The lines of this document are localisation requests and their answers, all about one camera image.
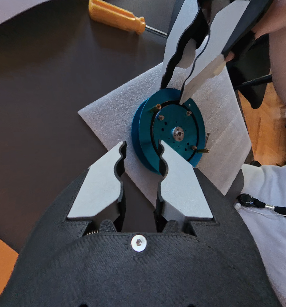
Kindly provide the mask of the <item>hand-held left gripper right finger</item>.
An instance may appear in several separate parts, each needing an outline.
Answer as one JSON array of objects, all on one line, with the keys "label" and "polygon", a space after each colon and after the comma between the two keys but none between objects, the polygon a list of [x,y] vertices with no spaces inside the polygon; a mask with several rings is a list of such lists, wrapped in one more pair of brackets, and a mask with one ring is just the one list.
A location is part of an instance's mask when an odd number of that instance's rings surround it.
[{"label": "hand-held left gripper right finger", "polygon": [[214,216],[208,205],[193,166],[164,140],[159,140],[159,172],[162,179],[157,187],[154,218],[157,232],[174,220],[182,231],[191,222],[213,224]]}]

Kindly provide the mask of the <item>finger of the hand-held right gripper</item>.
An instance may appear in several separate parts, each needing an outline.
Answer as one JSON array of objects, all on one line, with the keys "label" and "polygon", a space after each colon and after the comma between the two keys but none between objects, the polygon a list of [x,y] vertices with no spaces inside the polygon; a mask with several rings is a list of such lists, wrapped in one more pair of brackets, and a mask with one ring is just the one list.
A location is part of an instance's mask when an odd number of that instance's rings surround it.
[{"label": "finger of the hand-held right gripper", "polygon": [[196,50],[191,73],[183,84],[180,102],[186,102],[207,79],[221,73],[226,65],[222,51],[249,3],[234,1],[216,14],[209,34]]},{"label": "finger of the hand-held right gripper", "polygon": [[193,65],[196,49],[207,36],[209,27],[199,1],[176,1],[169,25],[160,88],[168,86],[176,67]]}]

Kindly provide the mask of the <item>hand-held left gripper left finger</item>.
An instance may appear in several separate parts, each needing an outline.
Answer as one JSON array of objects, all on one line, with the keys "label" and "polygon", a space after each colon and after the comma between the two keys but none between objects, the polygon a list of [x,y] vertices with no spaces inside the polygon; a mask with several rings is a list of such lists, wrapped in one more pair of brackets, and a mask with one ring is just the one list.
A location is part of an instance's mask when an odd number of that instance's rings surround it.
[{"label": "hand-held left gripper left finger", "polygon": [[67,215],[69,220],[89,220],[99,228],[111,220],[118,232],[126,214],[121,176],[125,171],[126,141],[121,141],[92,164]]}]

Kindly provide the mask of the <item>blue metal turntable assembly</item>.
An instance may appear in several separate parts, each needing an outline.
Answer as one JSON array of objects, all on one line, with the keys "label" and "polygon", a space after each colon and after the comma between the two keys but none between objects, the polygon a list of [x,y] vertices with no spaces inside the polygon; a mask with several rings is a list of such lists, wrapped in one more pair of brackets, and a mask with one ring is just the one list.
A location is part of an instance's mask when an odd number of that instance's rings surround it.
[{"label": "blue metal turntable assembly", "polygon": [[[180,105],[180,94],[178,89],[159,90],[141,103],[133,117],[133,148],[144,167],[155,174],[160,174],[159,140],[164,140],[193,167],[203,155],[196,153],[197,149],[205,148],[202,114],[191,98]],[[158,103],[162,105],[161,110],[150,113],[149,109]]]}]

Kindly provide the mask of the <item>person's right hand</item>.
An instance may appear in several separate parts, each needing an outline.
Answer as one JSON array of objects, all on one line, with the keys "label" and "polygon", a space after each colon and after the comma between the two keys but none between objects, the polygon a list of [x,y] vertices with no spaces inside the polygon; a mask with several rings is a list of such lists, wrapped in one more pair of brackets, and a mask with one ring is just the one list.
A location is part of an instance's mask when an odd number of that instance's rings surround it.
[{"label": "person's right hand", "polygon": [[253,27],[255,39],[286,27],[286,0],[274,0],[261,20]]}]

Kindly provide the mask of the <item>black office chair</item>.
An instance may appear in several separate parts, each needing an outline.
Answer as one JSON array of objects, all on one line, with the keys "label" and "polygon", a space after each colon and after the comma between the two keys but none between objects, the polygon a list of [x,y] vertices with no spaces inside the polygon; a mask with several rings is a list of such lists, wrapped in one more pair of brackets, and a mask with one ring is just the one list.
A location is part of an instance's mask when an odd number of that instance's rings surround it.
[{"label": "black office chair", "polygon": [[270,73],[269,34],[251,41],[241,55],[226,66],[234,89],[246,98],[253,109],[258,109],[263,102],[267,83],[241,85]]}]

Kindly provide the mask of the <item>white foam sheet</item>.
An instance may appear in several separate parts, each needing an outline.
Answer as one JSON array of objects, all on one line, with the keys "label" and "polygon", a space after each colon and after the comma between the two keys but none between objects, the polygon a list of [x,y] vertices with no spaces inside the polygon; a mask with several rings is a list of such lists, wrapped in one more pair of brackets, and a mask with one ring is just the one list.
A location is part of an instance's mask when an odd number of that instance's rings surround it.
[{"label": "white foam sheet", "polygon": [[[131,125],[139,105],[160,88],[162,63],[78,111],[95,135],[111,150],[127,142],[125,171],[144,196],[156,206],[160,175],[139,161],[131,141]],[[210,137],[209,153],[198,168],[226,195],[251,149],[251,140],[227,68],[211,78],[191,97],[198,106]]]}]

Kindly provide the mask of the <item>orange-handled screwdriver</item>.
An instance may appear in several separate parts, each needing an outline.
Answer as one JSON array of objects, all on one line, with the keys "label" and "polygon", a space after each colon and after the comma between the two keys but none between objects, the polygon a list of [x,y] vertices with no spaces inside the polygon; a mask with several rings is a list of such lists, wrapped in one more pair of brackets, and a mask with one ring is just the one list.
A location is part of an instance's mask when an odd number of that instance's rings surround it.
[{"label": "orange-handled screwdriver", "polygon": [[164,38],[168,37],[167,33],[147,26],[144,17],[136,17],[132,12],[102,0],[90,0],[88,11],[93,21],[110,27],[137,35],[148,31]]}]

